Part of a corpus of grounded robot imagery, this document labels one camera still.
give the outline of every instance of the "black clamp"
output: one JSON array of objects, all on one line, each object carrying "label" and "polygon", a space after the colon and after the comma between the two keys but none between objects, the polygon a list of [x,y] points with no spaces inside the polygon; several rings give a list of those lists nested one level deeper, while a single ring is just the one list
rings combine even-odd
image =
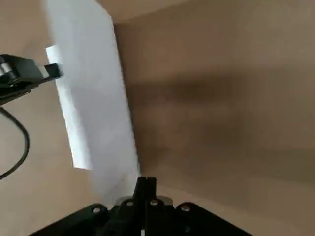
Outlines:
[{"label": "black clamp", "polygon": [[111,210],[90,205],[32,236],[250,236],[194,203],[176,208],[156,196],[156,178],[139,177],[133,196],[119,199]]},{"label": "black clamp", "polygon": [[0,106],[61,76],[57,64],[37,66],[31,59],[0,55]]}]

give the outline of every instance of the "cardboard wall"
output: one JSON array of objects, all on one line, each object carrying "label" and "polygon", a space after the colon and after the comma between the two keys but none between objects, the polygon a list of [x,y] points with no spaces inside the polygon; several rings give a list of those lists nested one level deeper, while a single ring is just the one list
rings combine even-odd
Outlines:
[{"label": "cardboard wall", "polygon": [[314,234],[314,10],[196,0],[116,24],[143,174]]},{"label": "cardboard wall", "polygon": [[115,23],[152,13],[189,0],[96,0],[111,15]]}]

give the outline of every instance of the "black cable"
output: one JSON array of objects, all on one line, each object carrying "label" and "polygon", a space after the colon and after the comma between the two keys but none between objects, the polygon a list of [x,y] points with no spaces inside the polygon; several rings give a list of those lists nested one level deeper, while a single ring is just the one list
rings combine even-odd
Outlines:
[{"label": "black cable", "polygon": [[15,172],[25,161],[25,159],[29,153],[29,150],[30,150],[30,136],[29,136],[29,133],[27,132],[26,128],[5,108],[0,107],[0,113],[2,113],[10,121],[12,121],[22,131],[22,134],[24,136],[24,141],[25,141],[24,153],[23,153],[22,157],[10,170],[8,170],[7,172],[0,175],[0,180],[2,180],[5,177],[7,177],[8,175]]}]

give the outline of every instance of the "cardboard box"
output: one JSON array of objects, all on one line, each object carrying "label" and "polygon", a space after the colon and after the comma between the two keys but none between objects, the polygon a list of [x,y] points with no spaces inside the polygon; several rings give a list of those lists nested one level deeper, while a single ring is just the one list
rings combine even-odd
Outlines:
[{"label": "cardboard box", "polygon": [[142,174],[254,235],[313,235],[315,4],[99,2]]}]

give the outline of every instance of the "metal bolt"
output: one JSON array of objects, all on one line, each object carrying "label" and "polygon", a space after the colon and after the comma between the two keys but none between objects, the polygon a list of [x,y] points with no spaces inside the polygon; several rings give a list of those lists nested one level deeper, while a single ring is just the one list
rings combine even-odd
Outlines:
[{"label": "metal bolt", "polygon": [[182,205],[181,209],[182,209],[182,211],[184,211],[184,212],[190,211],[190,207],[187,206],[187,205]]},{"label": "metal bolt", "polygon": [[132,201],[127,202],[126,205],[127,205],[128,207],[131,207],[131,206],[133,206],[133,202],[132,202]]},{"label": "metal bolt", "polygon": [[150,201],[150,204],[153,205],[153,206],[156,206],[156,205],[158,205],[158,200],[153,199],[153,200]]},{"label": "metal bolt", "polygon": [[93,209],[93,213],[99,213],[100,211],[101,211],[100,208],[94,208],[94,209]]},{"label": "metal bolt", "polygon": [[3,63],[0,65],[0,70],[2,70],[3,73],[8,73],[12,70],[12,68],[8,63]]}]

